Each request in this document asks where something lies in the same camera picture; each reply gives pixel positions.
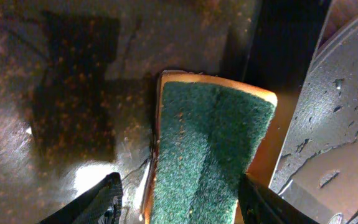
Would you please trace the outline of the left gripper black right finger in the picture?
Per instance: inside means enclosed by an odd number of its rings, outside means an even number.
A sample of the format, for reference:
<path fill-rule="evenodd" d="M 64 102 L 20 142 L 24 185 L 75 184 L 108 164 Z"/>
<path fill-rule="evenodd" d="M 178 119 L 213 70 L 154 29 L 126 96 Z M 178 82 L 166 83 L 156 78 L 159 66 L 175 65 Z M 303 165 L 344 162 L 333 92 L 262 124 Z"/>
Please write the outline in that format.
<path fill-rule="evenodd" d="M 246 174 L 240 179 L 238 202 L 246 224 L 318 224 Z"/>

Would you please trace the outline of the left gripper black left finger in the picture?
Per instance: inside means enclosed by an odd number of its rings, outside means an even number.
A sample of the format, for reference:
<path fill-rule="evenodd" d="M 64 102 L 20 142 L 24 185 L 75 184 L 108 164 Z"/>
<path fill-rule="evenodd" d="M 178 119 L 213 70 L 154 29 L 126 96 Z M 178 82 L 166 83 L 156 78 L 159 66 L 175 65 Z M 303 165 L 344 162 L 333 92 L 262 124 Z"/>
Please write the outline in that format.
<path fill-rule="evenodd" d="M 118 224 L 122 210 L 123 186 L 120 174 L 112 172 L 94 187 L 40 221 L 41 224 Z"/>

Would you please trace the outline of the yellow green sponge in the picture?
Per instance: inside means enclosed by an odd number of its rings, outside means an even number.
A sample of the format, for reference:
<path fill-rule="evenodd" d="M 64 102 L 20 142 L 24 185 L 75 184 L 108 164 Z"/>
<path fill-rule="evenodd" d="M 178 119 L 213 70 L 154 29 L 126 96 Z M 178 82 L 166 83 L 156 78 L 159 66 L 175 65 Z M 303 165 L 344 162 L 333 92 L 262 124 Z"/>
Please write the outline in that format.
<path fill-rule="evenodd" d="M 146 223 L 233 223 L 240 179 L 277 104 L 273 92 L 246 83 L 163 71 Z"/>

